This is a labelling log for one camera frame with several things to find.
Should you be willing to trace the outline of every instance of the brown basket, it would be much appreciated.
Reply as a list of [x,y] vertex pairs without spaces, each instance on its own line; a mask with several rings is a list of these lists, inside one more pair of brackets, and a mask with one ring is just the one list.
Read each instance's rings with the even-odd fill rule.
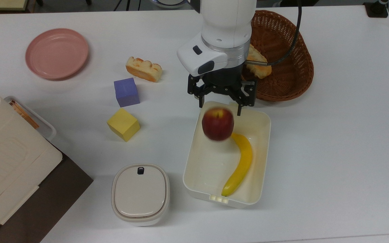
[[[295,35],[296,26],[275,12],[257,10],[252,19],[251,44],[273,62],[289,50]],[[244,67],[245,80],[256,79]],[[258,79],[256,98],[266,101],[285,101],[299,97],[313,80],[313,63],[303,37],[299,34],[296,45],[289,56],[281,63],[272,66],[272,73]]]

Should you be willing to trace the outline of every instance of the pink plate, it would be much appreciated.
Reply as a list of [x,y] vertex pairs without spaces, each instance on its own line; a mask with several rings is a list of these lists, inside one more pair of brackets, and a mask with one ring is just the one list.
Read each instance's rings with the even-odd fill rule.
[[39,34],[26,49],[28,68],[45,79],[61,79],[77,72],[88,57],[85,38],[71,29],[51,29]]

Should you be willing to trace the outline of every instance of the yellow banana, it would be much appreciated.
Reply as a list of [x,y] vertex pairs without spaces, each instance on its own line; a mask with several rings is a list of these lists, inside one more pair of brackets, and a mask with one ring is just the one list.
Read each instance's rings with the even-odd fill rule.
[[229,177],[222,190],[222,196],[229,196],[236,191],[252,164],[253,152],[249,140],[241,134],[232,133],[231,137],[239,147],[239,163],[233,174]]

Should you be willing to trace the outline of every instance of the bread slice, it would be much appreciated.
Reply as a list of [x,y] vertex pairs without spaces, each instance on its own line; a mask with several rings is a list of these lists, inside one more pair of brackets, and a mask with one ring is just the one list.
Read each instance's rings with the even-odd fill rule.
[[130,74],[151,82],[157,82],[163,72],[162,67],[157,63],[134,57],[128,58],[125,68]]
[[[262,56],[262,54],[256,50],[254,46],[250,44],[249,47],[249,55],[247,56],[247,60],[255,60],[255,61],[263,61],[267,62],[267,59]],[[272,72],[271,66],[258,66],[247,64],[247,68],[250,69],[250,72],[255,74],[255,77],[263,79],[266,76],[270,75]]]

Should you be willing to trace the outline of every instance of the apple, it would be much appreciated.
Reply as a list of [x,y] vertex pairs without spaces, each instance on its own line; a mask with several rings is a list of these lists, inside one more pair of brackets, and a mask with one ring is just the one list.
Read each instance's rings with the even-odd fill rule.
[[202,118],[202,129],[211,140],[222,141],[229,138],[233,131],[232,112],[223,107],[207,110]]

